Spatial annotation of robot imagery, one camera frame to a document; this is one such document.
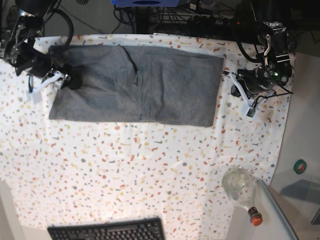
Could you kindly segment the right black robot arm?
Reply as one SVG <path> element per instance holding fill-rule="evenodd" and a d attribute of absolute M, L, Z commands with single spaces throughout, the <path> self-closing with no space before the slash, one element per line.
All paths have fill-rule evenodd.
<path fill-rule="evenodd" d="M 17 0 L 17 19 L 12 28 L 0 31 L 0 58 L 15 68 L 20 76 L 26 72 L 28 94 L 36 94 L 53 84 L 58 89 L 77 90 L 82 79 L 74 69 L 60 63 L 58 57 L 70 46 L 74 25 L 70 17 L 59 9 L 58 0 Z M 48 53 L 35 49 L 36 39 L 43 33 L 46 21 L 53 15 L 61 16 L 67 23 L 68 35 L 64 44 L 53 47 Z"/>

